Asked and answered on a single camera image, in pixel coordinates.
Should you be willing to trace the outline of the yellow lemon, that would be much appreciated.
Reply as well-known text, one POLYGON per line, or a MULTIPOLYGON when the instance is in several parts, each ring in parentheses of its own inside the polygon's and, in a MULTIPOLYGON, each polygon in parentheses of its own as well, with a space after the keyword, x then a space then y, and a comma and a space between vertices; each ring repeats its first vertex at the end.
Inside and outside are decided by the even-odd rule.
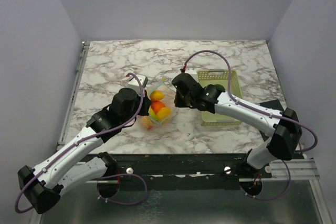
POLYGON ((167 119, 170 115, 171 115, 171 109, 169 107, 163 107, 156 113, 158 121, 163 121, 167 119))

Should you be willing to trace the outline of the pale green plastic basket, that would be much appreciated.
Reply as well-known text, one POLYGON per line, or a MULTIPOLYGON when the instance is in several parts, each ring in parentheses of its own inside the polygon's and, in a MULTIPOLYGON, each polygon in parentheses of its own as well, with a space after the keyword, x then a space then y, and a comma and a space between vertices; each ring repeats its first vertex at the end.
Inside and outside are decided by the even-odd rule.
MULTIPOLYGON (((224 69, 203 69, 197 71, 197 80, 202 87, 209 84, 220 84, 226 90, 228 87, 228 70, 224 69)), ((242 98, 239 78, 235 70, 231 71, 230 91, 233 96, 242 98)), ((241 121, 226 115, 212 114, 210 112, 201 112, 202 126, 236 126, 241 121)))

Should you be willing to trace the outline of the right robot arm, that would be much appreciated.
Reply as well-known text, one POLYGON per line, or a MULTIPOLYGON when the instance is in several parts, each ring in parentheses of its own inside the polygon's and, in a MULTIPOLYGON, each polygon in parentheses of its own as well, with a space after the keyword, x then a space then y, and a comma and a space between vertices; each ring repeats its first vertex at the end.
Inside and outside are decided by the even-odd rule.
POLYGON ((282 112, 246 102, 231 95, 220 84, 202 87, 188 73, 178 74, 172 80, 172 85, 176 88, 174 103, 177 108, 230 116, 268 136, 267 141, 248 152, 241 164, 241 171, 246 177, 254 177, 266 164, 277 159, 292 160, 302 136, 294 110, 286 109, 282 112))

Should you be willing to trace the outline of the orange tangerine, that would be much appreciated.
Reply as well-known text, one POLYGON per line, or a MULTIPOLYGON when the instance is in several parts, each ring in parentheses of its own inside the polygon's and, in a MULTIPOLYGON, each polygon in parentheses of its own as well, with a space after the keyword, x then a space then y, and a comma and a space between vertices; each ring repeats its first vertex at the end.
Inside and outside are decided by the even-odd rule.
POLYGON ((151 104, 151 108, 155 112, 155 114, 157 114, 164 107, 166 107, 166 105, 161 101, 154 101, 151 104))

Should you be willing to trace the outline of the yellow banana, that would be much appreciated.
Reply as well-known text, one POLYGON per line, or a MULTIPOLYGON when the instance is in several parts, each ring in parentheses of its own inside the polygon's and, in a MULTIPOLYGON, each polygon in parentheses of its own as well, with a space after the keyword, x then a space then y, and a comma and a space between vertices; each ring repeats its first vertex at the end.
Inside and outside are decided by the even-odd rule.
POLYGON ((155 123, 155 124, 158 124, 159 121, 158 121, 158 117, 157 115, 155 114, 155 112, 152 110, 152 108, 149 108, 149 117, 150 119, 155 123))

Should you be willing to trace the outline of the clear zip top bag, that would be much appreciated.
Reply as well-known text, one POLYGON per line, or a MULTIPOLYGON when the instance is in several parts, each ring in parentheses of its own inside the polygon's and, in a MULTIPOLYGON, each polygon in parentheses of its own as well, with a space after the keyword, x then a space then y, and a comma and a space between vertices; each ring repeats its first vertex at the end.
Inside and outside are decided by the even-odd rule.
POLYGON ((152 103, 148 109, 149 115, 139 117, 140 125, 146 130, 168 123, 175 113, 175 91, 165 81, 162 78, 146 89, 152 103))

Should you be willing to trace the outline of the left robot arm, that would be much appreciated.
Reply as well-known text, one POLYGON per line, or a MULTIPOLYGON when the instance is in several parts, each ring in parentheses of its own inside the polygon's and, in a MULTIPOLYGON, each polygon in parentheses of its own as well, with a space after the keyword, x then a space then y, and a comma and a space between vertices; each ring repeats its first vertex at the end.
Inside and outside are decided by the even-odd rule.
POLYGON ((50 158, 18 171, 20 196, 25 196, 38 214, 53 208, 65 193, 92 179, 123 176, 118 162, 107 152, 78 165, 87 154, 130 127, 138 115, 148 114, 151 100, 140 88, 122 88, 112 102, 95 113, 80 132, 50 158))

